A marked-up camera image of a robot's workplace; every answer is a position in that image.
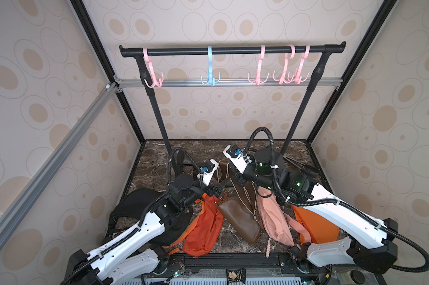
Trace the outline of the brown leather bag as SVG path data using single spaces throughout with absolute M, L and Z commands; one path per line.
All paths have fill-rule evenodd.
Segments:
M 219 182 L 231 182 L 235 194 L 217 203 L 217 208 L 226 220 L 247 243 L 257 242 L 263 225 L 257 205 L 257 193 L 251 182 L 239 183 L 233 168 L 225 160 L 219 162 Z

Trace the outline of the red-orange waist bag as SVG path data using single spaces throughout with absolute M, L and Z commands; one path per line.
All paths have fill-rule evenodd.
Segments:
M 200 257 L 212 251 L 224 222 L 224 216 L 217 208 L 220 198 L 204 194 L 196 202 L 201 204 L 201 212 L 174 243 L 165 247 L 175 247 L 184 242 L 182 249 L 175 248 L 168 255 L 184 252 L 192 257 Z

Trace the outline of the black bag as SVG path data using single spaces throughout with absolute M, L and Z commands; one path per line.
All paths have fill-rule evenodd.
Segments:
M 108 229 L 102 242 L 107 243 L 111 241 L 113 239 L 113 234 L 121 231 L 121 229 L 115 228 L 119 218 L 134 218 L 137 222 L 138 219 L 141 218 L 146 207 L 159 196 L 160 193 L 150 189 L 135 190 L 125 196 L 111 212 L 108 221 Z M 192 217 L 192 209 L 188 212 L 184 212 L 177 218 L 176 222 L 169 230 L 152 239 L 150 243 L 163 247 L 170 246 L 172 243 L 176 242 L 188 228 Z

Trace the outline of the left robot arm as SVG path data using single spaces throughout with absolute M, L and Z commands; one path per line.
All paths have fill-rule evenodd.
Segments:
M 197 199 L 207 195 L 220 197 L 218 182 L 228 174 L 228 163 L 213 159 L 201 165 L 193 163 L 195 177 L 182 173 L 168 179 L 168 190 L 147 205 L 139 221 L 100 247 L 85 254 L 76 252 L 69 260 L 64 285 L 120 285 L 156 269 L 165 252 L 148 248 L 136 251 L 175 225 L 178 218 Z

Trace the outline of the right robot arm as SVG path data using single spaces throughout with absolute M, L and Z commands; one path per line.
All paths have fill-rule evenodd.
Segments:
M 303 172 L 287 171 L 268 128 L 254 130 L 245 148 L 233 144 L 223 153 L 233 172 L 231 178 L 238 185 L 251 184 L 256 195 L 266 202 L 282 201 L 306 209 L 348 234 L 341 241 L 324 244 L 306 239 L 306 244 L 301 247 L 304 261 L 316 267 L 354 264 L 374 274 L 384 274 L 389 269 L 408 273 L 429 271 L 429 253 L 399 234 L 396 221 L 374 218 L 331 194 Z M 394 239 L 418 251 L 424 264 L 419 267 L 396 265 L 398 248 Z

